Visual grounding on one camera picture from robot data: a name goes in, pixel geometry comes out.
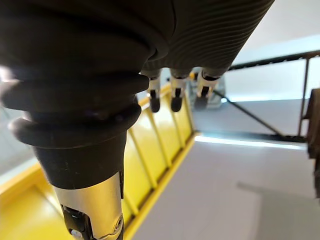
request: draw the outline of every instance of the yellow railing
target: yellow railing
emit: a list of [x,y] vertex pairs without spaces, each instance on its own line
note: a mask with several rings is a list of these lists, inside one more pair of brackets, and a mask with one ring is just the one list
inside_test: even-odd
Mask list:
[[[194,143],[188,101],[170,107],[170,86],[161,90],[161,108],[151,113],[148,99],[127,132],[124,153],[124,239],[130,240],[170,182]],[[0,236],[4,240],[73,239],[56,195],[37,163],[0,186]]]

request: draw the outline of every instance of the robotic arm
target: robotic arm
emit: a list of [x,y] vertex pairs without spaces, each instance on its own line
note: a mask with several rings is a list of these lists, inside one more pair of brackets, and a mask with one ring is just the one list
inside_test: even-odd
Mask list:
[[[171,68],[172,97],[181,98],[185,71],[200,66],[210,69],[201,81],[207,91],[272,2],[0,2],[0,64],[7,68],[1,101],[24,112],[9,127],[33,147],[70,234],[123,239],[126,131],[139,117],[135,94],[148,88],[148,77]],[[158,89],[151,86],[150,94]],[[179,110],[179,101],[172,109]]]

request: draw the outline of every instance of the yellow vertical bar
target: yellow vertical bar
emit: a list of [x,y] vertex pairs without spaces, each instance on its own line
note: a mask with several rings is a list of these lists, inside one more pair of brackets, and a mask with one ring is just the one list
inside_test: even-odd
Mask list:
[[152,112],[150,110],[150,108],[146,109],[145,110],[149,119],[150,119],[150,122],[152,124],[152,127],[154,129],[154,131],[156,132],[156,136],[159,140],[159,143],[160,143],[160,146],[161,146],[161,151],[162,151],[162,154],[163,154],[163,157],[165,159],[165,162],[166,162],[166,165],[170,168],[172,166],[172,162],[171,162],[171,159],[168,158],[168,156],[165,154],[165,147],[164,147],[164,143],[162,142],[161,138],[160,138],[160,134],[158,132],[158,128],[156,127],[156,123],[155,123],[155,120],[154,118],[152,117]]
[[133,215],[137,216],[139,213],[138,206],[135,204],[135,202],[130,197],[130,195],[126,192],[126,190],[124,190],[123,195],[124,195],[124,200],[129,205],[129,208],[131,209]]
[[[165,98],[167,98],[169,103],[171,102],[171,95],[170,94],[167,94],[165,96]],[[170,113],[171,113],[171,116],[172,116],[172,119],[173,119],[173,122],[174,122],[174,125],[175,125],[176,133],[178,134],[178,137],[179,137],[180,146],[181,146],[181,148],[184,148],[186,146],[186,142],[184,140],[184,136],[182,135],[182,132],[179,131],[176,114],[175,114],[175,112],[172,112],[172,110],[170,111]]]
[[184,100],[185,100],[185,106],[186,106],[186,110],[187,110],[187,113],[188,113],[188,117],[189,117],[189,122],[191,124],[191,130],[192,132],[195,131],[196,129],[196,126],[195,126],[195,122],[194,122],[194,118],[193,118],[193,113],[192,113],[192,110],[191,110],[191,105],[190,105],[190,99],[189,99],[189,91],[185,91],[185,94],[184,94]]
[[132,130],[129,129],[129,130],[128,130],[128,133],[131,135],[131,138],[132,138],[133,143],[134,143],[134,147],[135,147],[136,151],[137,151],[138,154],[139,154],[139,157],[140,157],[140,159],[141,159],[141,161],[142,161],[144,170],[145,170],[145,172],[146,172],[146,174],[147,174],[147,176],[148,176],[148,178],[149,178],[149,181],[150,181],[150,183],[151,183],[151,186],[152,186],[153,189],[155,189],[155,188],[158,186],[157,180],[154,178],[154,176],[153,176],[150,168],[148,167],[148,164],[146,163],[147,159],[145,159],[145,158],[143,157],[143,155],[142,155],[141,152],[140,152],[140,149],[137,147],[137,140],[136,140],[136,138],[135,138],[135,135],[132,133]]

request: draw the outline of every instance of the brown object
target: brown object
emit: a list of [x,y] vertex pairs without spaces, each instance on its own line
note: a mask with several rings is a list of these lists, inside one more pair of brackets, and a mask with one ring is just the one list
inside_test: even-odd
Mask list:
[[320,88],[312,90],[304,119],[309,120],[306,135],[309,157],[315,159],[320,154]]

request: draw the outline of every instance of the metal post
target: metal post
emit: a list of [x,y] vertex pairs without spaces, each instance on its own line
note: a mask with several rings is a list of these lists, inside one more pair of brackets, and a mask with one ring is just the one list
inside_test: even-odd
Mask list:
[[305,101],[306,101],[305,98],[306,98],[306,90],[307,90],[307,83],[308,83],[309,60],[310,60],[310,58],[307,58],[307,59],[306,59],[306,62],[305,62],[303,94],[302,94],[301,108],[300,108],[300,119],[299,119],[299,128],[298,128],[298,137],[301,136],[302,120],[303,120],[304,112],[305,112]]
[[225,95],[223,95],[222,93],[218,92],[217,90],[213,90],[213,92],[215,94],[217,94],[218,96],[220,96],[221,98],[226,99],[230,104],[232,104],[233,106],[235,106],[237,109],[241,110],[242,112],[244,112],[245,114],[247,114],[248,116],[250,116],[251,118],[255,119],[257,122],[259,122],[260,124],[262,124],[263,126],[265,126],[266,128],[270,129],[271,131],[273,131],[275,134],[284,137],[285,136],[277,129],[275,129],[273,126],[269,125],[268,123],[266,123],[265,121],[263,121],[262,119],[260,119],[259,117],[257,117],[256,115],[252,114],[251,112],[249,112],[248,110],[246,110],[245,108],[243,108],[242,106],[240,106],[239,104],[237,104],[236,102],[231,101],[229,98],[227,98]]

